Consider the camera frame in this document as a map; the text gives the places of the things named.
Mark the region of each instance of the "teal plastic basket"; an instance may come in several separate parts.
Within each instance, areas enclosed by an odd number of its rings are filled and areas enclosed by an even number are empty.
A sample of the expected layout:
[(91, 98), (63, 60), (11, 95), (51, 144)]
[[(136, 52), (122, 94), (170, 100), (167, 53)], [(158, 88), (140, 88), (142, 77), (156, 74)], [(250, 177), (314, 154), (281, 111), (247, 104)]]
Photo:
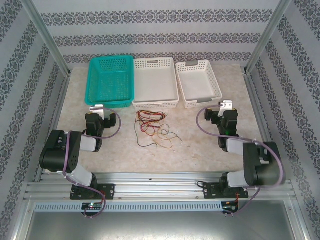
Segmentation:
[(130, 55), (92, 58), (84, 101), (106, 108), (126, 108), (135, 98), (134, 58)]

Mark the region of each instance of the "patterned wallpaper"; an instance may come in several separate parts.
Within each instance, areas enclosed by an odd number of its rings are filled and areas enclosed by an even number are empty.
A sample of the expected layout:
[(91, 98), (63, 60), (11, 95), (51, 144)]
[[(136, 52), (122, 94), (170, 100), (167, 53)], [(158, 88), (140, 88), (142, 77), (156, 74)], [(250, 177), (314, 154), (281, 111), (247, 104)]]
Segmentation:
[(319, 13), (316, 0), (293, 0), (251, 73), (311, 239), (320, 239)]
[(19, 0), (0, 3), (0, 240), (34, 180), (65, 77)]
[(279, 0), (35, 0), (70, 68), (130, 54), (245, 66)]

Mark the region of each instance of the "aluminum frame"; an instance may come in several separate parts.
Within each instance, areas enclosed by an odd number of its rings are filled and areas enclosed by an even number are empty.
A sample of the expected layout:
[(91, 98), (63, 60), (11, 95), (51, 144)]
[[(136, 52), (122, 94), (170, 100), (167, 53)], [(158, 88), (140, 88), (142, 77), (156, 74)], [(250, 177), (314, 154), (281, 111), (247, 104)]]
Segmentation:
[(266, 119), (263, 115), (262, 108), (259, 104), (258, 95), (255, 90), (252, 78), (249, 74), (243, 74), (243, 78), (244, 78), (246, 88), (248, 90), (248, 94), (250, 97), (253, 112), (254, 112), (258, 127), (259, 127), (261, 137), (264, 142), (271, 142), (272, 139), (271, 139), (269, 131), (268, 131), (267, 122), (266, 122)]
[[(150, 203), (203, 204), (234, 201), (234, 198), (204, 199), (203, 190), (196, 184), (198, 181), (216, 183), (221, 175), (222, 172), (96, 174), (99, 183), (114, 183), (116, 185), (114, 200), (107, 202), (127, 205), (136, 203), (140, 203), (141, 205)], [(26, 239), (37, 203), (59, 205), (60, 203), (88, 202), (70, 200), (71, 186), (71, 183), (56, 173), (43, 173), (40, 182), (28, 183), (11, 240)], [(248, 191), (249, 197), (255, 192), (255, 189), (250, 189)], [(254, 201), (262, 200), (283, 201), (295, 239), (310, 239), (296, 193), (290, 180), (287, 180), (284, 185), (273, 189), (262, 189)]]
[[(58, 127), (59, 119), (60, 119), (62, 108), (64, 106), (64, 102), (65, 102), (65, 99), (66, 99), (68, 86), (69, 86), (69, 83), (70, 83), (70, 78), (71, 78), (71, 75), (68, 75), (68, 76), (65, 77), (65, 81), (64, 81), (64, 86), (63, 86), (63, 89), (62, 89), (61, 97), (60, 97), (59, 102), (57, 104), (56, 114), (54, 116), (54, 119), (53, 119), (53, 122), (52, 122), (53, 124), (52, 124), (52, 127), (51, 127), (50, 131), (57, 129), (57, 127)], [(38, 170), (36, 172), (36, 175), (35, 175), (35, 179), (34, 179), (34, 181), (36, 183), (40, 182), (43, 171), (44, 171), (43, 168), (41, 166), (39, 166), (39, 168), (38, 168)]]
[(255, 67), (261, 53), (265, 49), (265, 46), (269, 42), (269, 39), (271, 38), (272, 34), (277, 28), (278, 23), (280, 22), (282, 16), (284, 15), (290, 3), (291, 0), (280, 0), (253, 53), (251, 54), (251, 57), (247, 65), (245, 66), (245, 70), (247, 73), (250, 73), (252, 69)]
[(70, 69), (61, 54), (54, 38), (51, 36), (43, 18), (38, 12), (35, 3), (33, 0), (21, 0), (21, 3), (31, 18), (33, 24), (36, 26), (38, 32), (42, 36), (44, 43), (47, 45), (50, 53), (52, 54), (54, 60), (57, 62), (59, 68), (63, 72), (64, 76), (68, 76), (70, 73)]

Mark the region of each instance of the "beige surface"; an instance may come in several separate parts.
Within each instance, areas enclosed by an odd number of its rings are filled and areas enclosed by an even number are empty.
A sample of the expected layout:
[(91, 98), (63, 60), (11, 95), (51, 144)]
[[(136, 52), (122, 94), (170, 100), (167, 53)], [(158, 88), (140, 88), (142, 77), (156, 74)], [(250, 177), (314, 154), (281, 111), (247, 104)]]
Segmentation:
[[(240, 66), (214, 65), (212, 68), (223, 99), (233, 100), (233, 106), (238, 109), (238, 134), (261, 140)], [(82, 132), (86, 128), (85, 114), (89, 111), (89, 106), (84, 102), (87, 74), (87, 68), (73, 69), (57, 129)], [(165, 121), (170, 125), (170, 130), (183, 140), (181, 142), (178, 138), (173, 139), (171, 149), (156, 148), (155, 145), (138, 146), (134, 131), (136, 117), (134, 107), (115, 109), (122, 119), (120, 132), (111, 139), (103, 140), (98, 153), (80, 152), (79, 162), (93, 173), (206, 172), (242, 169), (242, 156), (223, 152), (218, 146), (217, 138), (206, 135), (198, 129), (196, 115), (200, 109), (201, 107), (185, 109), (181, 96), (177, 108), (161, 109), (168, 114)], [(207, 131), (218, 133), (215, 125), (204, 120), (204, 114), (201, 115), (200, 124)], [(115, 131), (115, 127), (105, 129), (104, 136), (111, 135)], [(152, 143), (138, 127), (137, 131), (140, 144)]]

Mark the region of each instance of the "white plastic basket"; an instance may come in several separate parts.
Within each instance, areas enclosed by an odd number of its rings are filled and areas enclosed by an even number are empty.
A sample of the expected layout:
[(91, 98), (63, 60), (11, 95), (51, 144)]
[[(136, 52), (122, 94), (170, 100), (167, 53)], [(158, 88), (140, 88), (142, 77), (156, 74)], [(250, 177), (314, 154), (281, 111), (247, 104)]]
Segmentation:
[(222, 98), (208, 60), (178, 62), (175, 67), (186, 109), (217, 104)]
[(177, 77), (172, 57), (134, 60), (134, 100), (136, 110), (175, 108), (179, 102)]

